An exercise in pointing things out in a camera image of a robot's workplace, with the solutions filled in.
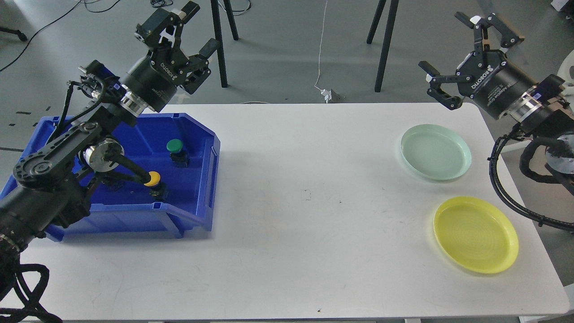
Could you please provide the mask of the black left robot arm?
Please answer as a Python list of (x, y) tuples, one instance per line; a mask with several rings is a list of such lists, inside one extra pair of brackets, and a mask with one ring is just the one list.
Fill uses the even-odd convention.
[(183, 27), (199, 10), (193, 1), (180, 10), (157, 8), (137, 25), (135, 36), (148, 52), (123, 77), (99, 61), (82, 68), (80, 81), (69, 83), (63, 113), (47, 143), (14, 166), (17, 186), (1, 200), (1, 296), (14, 291), (23, 307), (3, 307), (3, 323), (27, 317), (61, 322), (40, 303), (49, 269), (23, 264), (20, 255), (33, 239), (44, 238), (49, 226), (67, 228), (90, 215), (99, 184), (131, 181), (164, 200), (167, 188), (160, 175), (125, 156), (113, 131), (121, 123), (135, 126), (145, 109), (160, 112), (178, 88), (193, 94), (210, 76), (209, 58), (221, 47), (219, 41), (209, 39), (190, 57), (180, 48)]

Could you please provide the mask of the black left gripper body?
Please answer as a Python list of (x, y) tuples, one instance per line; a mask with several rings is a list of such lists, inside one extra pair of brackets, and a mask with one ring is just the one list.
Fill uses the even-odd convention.
[(132, 113), (160, 112), (178, 88), (193, 94), (211, 72), (188, 72), (188, 57), (181, 48), (150, 50), (120, 79), (126, 90), (121, 105)]

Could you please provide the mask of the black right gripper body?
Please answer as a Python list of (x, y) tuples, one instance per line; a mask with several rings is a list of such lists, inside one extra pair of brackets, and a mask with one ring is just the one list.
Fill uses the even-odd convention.
[(488, 51), (485, 63), (469, 54), (456, 74), (462, 78), (458, 83), (461, 96), (471, 98), (494, 119), (511, 116), (524, 121), (539, 110), (539, 101), (532, 94), (535, 81), (499, 50)]

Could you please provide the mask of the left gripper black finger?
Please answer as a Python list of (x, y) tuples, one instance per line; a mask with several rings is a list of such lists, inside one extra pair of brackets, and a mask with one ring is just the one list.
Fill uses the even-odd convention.
[(211, 72), (209, 59), (220, 47), (221, 43), (217, 39), (210, 38), (199, 53), (188, 57), (188, 72)]
[(187, 2), (181, 9), (168, 11), (158, 8), (143, 23), (135, 29), (135, 38), (144, 43), (149, 50), (170, 46), (179, 48), (183, 27), (200, 10), (200, 6)]

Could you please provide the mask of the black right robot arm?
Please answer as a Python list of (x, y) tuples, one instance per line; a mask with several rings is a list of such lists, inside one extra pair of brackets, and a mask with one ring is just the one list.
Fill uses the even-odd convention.
[(468, 17), (456, 12), (455, 17), (472, 29), (474, 49), (453, 75), (441, 75), (421, 61), (419, 66), (427, 73), (428, 95), (449, 110), (461, 107), (467, 97), (494, 119), (515, 119), (509, 134), (495, 141), (488, 158), (490, 182), (497, 196), (511, 210), (539, 226), (572, 232), (572, 223), (539, 214), (511, 198), (498, 176), (498, 160), (508, 141), (526, 141), (519, 158), (521, 173), (535, 182), (559, 184), (573, 192), (574, 123), (573, 112), (562, 94), (564, 79), (551, 74), (536, 82), (509, 61), (505, 50), (522, 43), (523, 37), (496, 14)]

